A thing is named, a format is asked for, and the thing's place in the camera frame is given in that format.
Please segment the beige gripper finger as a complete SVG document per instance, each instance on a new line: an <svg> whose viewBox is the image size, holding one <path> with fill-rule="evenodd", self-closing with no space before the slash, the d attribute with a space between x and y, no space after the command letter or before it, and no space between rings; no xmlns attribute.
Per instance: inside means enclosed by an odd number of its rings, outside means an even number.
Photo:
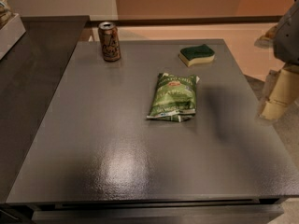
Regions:
<svg viewBox="0 0 299 224"><path fill-rule="evenodd" d="M259 106L259 117L279 119L299 98L299 66L286 63L279 71L271 70L266 77Z"/></svg>
<svg viewBox="0 0 299 224"><path fill-rule="evenodd" d="M261 40L272 41L276 35L277 26L271 27L264 35L260 37Z"/></svg>

